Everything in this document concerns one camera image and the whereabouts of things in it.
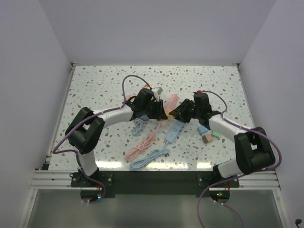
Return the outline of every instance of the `floor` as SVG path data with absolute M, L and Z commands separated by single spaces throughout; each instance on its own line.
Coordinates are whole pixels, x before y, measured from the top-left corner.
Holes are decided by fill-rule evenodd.
M 211 90 L 220 94 L 228 103 L 226 117 L 252 127 L 252 119 L 245 98 L 244 90 L 235 66 L 77 66 L 74 72 L 68 97 L 60 120 L 56 143 L 78 113 L 80 108 L 102 110 L 120 106 L 122 97 L 121 82 L 127 75 L 139 75 L 153 86 L 162 86 L 161 98 L 167 101 L 177 93 L 180 103 L 193 98 L 197 90 Z M 136 94 L 143 82 L 137 78 L 127 80 L 125 90 L 128 95 Z M 209 96 L 214 110 L 222 111 L 224 105 L 213 95 Z M 159 129 L 154 144 L 138 158 L 156 148 L 164 146 L 164 138 L 174 120 Z M 133 136 L 133 122 L 118 123 L 103 130 L 100 142 L 95 148 L 95 160 L 100 170 L 129 170 L 125 155 L 157 126 L 156 121 L 149 121 L 139 136 Z M 211 143 L 204 144 L 197 132 L 199 123 L 191 122 L 182 129 L 178 138 L 167 148 L 169 157 L 160 157 L 141 170 L 180 170 L 206 171 L 214 164 L 225 162 L 235 157 L 234 144 L 224 136 Z M 71 148 L 68 141 L 60 149 Z M 52 155 L 49 170 L 77 169 L 75 155 L 64 153 Z

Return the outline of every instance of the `table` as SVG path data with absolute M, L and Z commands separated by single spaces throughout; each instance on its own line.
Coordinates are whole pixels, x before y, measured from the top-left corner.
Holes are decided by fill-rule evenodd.
M 127 75 L 139 75 L 153 86 L 161 86 L 161 98 L 166 101 L 171 94 L 177 93 L 180 103 L 193 98 L 197 90 L 211 90 L 220 94 L 228 104 L 226 117 L 242 125 L 253 127 L 249 107 L 236 66 L 76 66 L 68 91 L 66 104 L 60 120 L 55 143 L 64 132 L 80 108 L 102 110 L 120 106 L 122 97 L 121 82 Z M 126 80 L 127 94 L 138 93 L 143 81 L 137 78 Z M 224 105 L 214 95 L 209 95 L 213 110 L 222 111 Z M 175 120 L 169 120 L 160 128 L 153 145 L 137 158 L 143 158 L 153 149 L 164 146 L 166 133 Z M 127 171 L 130 163 L 125 154 L 135 147 L 157 126 L 150 120 L 139 136 L 133 136 L 133 122 L 118 123 L 103 130 L 95 148 L 95 160 L 99 170 Z M 149 171 L 210 171 L 214 164 L 235 157 L 234 144 L 224 136 L 211 143 L 204 144 L 197 132 L 199 122 L 191 120 L 180 132 L 173 144 L 168 145 L 169 157 L 159 157 L 141 170 Z M 65 141 L 60 149 L 71 146 Z M 74 153 L 53 154 L 49 170 L 75 171 L 78 165 Z

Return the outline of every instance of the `gray floor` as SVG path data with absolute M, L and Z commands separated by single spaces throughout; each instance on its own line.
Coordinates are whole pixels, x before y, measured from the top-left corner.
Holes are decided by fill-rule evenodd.
M 118 195 L 82 203 L 78 190 L 40 190 L 29 228 L 199 228 L 194 196 Z M 228 202 L 246 228 L 281 228 L 271 191 L 234 191 Z M 201 202 L 207 228 L 240 228 L 238 217 L 210 199 Z

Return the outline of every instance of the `robotic arm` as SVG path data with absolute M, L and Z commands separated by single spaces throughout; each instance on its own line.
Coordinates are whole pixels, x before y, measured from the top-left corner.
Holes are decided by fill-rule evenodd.
M 127 100 L 121 109 L 109 111 L 88 120 L 85 122 L 88 127 L 80 126 L 69 136 L 69 143 L 79 150 L 79 161 L 88 176 L 94 178 L 98 173 L 93 149 L 105 127 L 119 122 L 131 121 L 145 114 L 150 119 L 168 119 L 163 102 L 158 99 L 161 92 L 161 88 L 158 88 L 157 92 L 143 88 L 137 96 Z M 94 115 L 93 111 L 87 107 L 82 108 L 66 130 L 66 135 L 78 123 L 92 115 Z M 225 122 L 220 112 L 212 111 L 206 93 L 195 92 L 194 101 L 185 99 L 169 115 L 184 123 L 189 123 L 191 118 L 198 119 L 201 125 L 221 133 L 235 143 L 236 158 L 214 166 L 210 184 L 238 174 L 250 174 L 275 163 L 275 156 L 269 141 Z M 266 134 L 263 128 L 257 127 L 254 130 Z

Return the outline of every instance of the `speckled tabletop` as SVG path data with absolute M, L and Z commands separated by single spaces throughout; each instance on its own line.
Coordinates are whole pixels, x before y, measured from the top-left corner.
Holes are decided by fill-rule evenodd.
M 220 94 L 228 103 L 226 117 L 240 124 L 252 127 L 247 101 L 235 66 L 77 66 L 69 89 L 68 97 L 60 121 L 56 143 L 59 142 L 69 123 L 80 108 L 102 110 L 120 106 L 123 100 L 121 82 L 130 74 L 142 76 L 153 86 L 162 86 L 161 98 L 166 101 L 171 94 L 177 93 L 180 103 L 193 99 L 197 90 L 211 90 Z M 143 82 L 137 78 L 127 79 L 126 94 L 138 93 Z M 214 110 L 222 111 L 224 105 L 213 95 L 209 95 Z M 133 136 L 133 122 L 118 123 L 103 130 L 95 148 L 95 160 L 100 170 L 129 170 L 125 154 L 135 147 L 156 126 L 155 120 L 149 121 L 139 136 Z M 161 127 L 153 145 L 137 158 L 143 158 L 153 149 L 164 146 L 166 133 L 174 124 L 169 120 Z M 191 120 L 180 132 L 173 144 L 168 145 L 169 157 L 159 157 L 141 170 L 211 170 L 219 164 L 235 157 L 234 144 L 224 136 L 204 144 L 197 132 L 199 123 Z M 65 141 L 60 149 L 71 148 Z M 77 169 L 75 155 L 71 152 L 52 155 L 49 170 Z

